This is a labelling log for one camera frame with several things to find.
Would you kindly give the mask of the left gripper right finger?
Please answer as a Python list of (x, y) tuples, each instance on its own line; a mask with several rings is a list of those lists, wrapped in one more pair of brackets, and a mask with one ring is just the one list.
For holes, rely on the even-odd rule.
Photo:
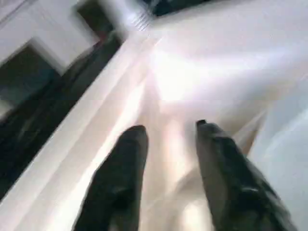
[(218, 125), (196, 122), (196, 152), (215, 230), (296, 230), (278, 194)]

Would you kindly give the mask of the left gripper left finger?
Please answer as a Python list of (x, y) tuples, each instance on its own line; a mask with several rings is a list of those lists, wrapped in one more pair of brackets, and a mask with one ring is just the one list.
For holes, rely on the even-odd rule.
[(143, 125), (128, 128), (94, 172), (73, 225), (75, 231), (139, 229), (143, 173), (148, 154)]

